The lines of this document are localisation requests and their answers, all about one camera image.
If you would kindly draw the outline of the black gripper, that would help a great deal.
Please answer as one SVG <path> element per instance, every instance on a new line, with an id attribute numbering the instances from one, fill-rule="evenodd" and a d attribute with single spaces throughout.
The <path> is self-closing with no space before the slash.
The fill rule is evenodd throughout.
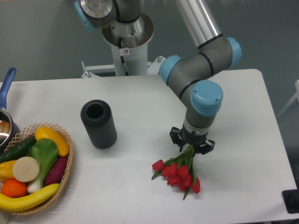
<path id="1" fill-rule="evenodd" d="M 190 144 L 195 152 L 202 155 L 213 151 L 215 146 L 213 140 L 206 140 L 207 135 L 208 133 L 200 134 L 194 130 L 188 132 L 184 126 L 182 129 L 172 127 L 170 130 L 172 143 L 179 147 L 180 152 L 183 150 L 184 145 Z"/>

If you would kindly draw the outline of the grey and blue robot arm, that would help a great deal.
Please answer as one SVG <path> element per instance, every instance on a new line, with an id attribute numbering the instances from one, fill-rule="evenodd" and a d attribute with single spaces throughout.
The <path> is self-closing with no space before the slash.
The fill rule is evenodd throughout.
<path id="1" fill-rule="evenodd" d="M 207 135 L 223 99 L 221 87 L 210 77 L 238 63 L 242 50 L 234 38 L 223 36 L 204 0 L 176 4 L 199 52 L 189 60 L 174 55 L 160 64 L 159 75 L 186 107 L 183 126 L 173 127 L 170 136 L 180 147 L 190 144 L 195 153 L 207 154 L 214 148 Z M 154 28 L 139 1 L 77 0 L 74 7 L 86 28 L 102 29 L 117 76 L 147 74 Z"/>

